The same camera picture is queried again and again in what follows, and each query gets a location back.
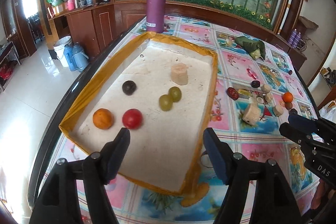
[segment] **pink thermos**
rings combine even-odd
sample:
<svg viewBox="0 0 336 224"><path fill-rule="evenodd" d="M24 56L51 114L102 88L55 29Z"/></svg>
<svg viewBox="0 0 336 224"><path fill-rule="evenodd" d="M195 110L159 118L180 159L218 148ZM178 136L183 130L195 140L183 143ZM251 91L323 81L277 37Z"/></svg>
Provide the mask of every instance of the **pink thermos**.
<svg viewBox="0 0 336 224"><path fill-rule="evenodd" d="M166 0L147 0L147 31L162 33Z"/></svg>

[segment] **white bucket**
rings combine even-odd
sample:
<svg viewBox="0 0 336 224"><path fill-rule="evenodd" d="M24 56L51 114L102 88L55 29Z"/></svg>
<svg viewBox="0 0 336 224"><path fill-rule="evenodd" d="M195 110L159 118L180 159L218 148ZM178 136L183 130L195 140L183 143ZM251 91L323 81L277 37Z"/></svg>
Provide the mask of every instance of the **white bucket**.
<svg viewBox="0 0 336 224"><path fill-rule="evenodd" d="M69 64L64 56L64 47L66 45L72 44L71 36L63 37L54 44L54 51L57 54L57 59L61 61L61 64L64 68L68 67Z"/></svg>

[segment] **white label sticker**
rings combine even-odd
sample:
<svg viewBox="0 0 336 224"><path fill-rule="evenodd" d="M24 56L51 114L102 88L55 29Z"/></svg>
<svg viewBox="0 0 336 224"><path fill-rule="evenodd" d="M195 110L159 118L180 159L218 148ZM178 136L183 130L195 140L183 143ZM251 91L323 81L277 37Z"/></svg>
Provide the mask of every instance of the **white label sticker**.
<svg viewBox="0 0 336 224"><path fill-rule="evenodd" d="M156 26L155 23L149 23L149 22L146 22L146 25L147 25L148 27L155 27L155 26Z"/></svg>

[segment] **floral tablecloth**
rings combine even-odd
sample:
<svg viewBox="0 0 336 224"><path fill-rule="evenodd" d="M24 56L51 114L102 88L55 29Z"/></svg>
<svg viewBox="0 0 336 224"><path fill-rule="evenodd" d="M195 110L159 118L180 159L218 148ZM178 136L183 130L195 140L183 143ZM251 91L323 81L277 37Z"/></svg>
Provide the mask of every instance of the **floral tablecloth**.
<svg viewBox="0 0 336 224"><path fill-rule="evenodd" d="M130 40L145 31L146 19L143 19L119 42L103 64ZM233 151L242 153L250 160L265 162L269 158L275 159L292 188L301 213L304 213L310 207L318 177L303 166L305 158L300 147L279 133L280 124L287 121L288 111L284 108L284 114L276 117L272 107L275 104L284 106L281 96L284 92L290 91L294 96L293 107L300 115L316 118L316 113L287 53L265 42L265 61L261 59L254 61L235 43L235 37L244 35L255 39L254 37L209 22L183 17L165 16L164 34L181 37L217 52L218 78L209 127L212 127L220 140L227 142ZM241 120L249 104L249 98L253 94L260 93L260 89L251 87L250 83L253 80L259 80L261 85L265 83L271 85L274 96L270 104L258 104L262 115L255 127ZM226 94L226 89L230 86L239 91L240 97L236 101ZM84 159L86 156L61 135L40 189L58 158L74 161ZM190 207L181 205L183 197L154 193L129 182L120 175L106 186L106 191L120 223L201 221L212 223L220 209L227 186L222 184L213 169L205 163L202 163L199 182L208 183L210 190L204 198ZM256 182L251 181L242 223L249 221L255 186ZM83 220L85 223L91 223L83 182L77 181L77 187Z"/></svg>

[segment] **screw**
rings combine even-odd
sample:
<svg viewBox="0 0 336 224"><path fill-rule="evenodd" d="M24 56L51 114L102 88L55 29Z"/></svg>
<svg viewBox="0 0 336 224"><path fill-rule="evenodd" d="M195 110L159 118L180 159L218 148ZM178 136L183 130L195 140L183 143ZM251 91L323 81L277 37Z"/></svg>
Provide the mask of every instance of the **screw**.
<svg viewBox="0 0 336 224"><path fill-rule="evenodd" d="M97 158L99 158L100 157L100 153L99 152L93 152L92 154L91 154L91 158L93 158L93 159L97 159Z"/></svg>
<svg viewBox="0 0 336 224"><path fill-rule="evenodd" d="M56 161L56 163L57 163L58 165L62 165L63 163L65 163L65 158L60 158L60 159L58 159L58 160Z"/></svg>
<svg viewBox="0 0 336 224"><path fill-rule="evenodd" d="M268 160L268 163L269 163L270 165L274 166L274 165L277 164L277 161L274 160L274 159L269 159L269 160Z"/></svg>
<svg viewBox="0 0 336 224"><path fill-rule="evenodd" d="M241 153L233 153L233 157L236 159L236 160L241 160L243 158L243 155Z"/></svg>

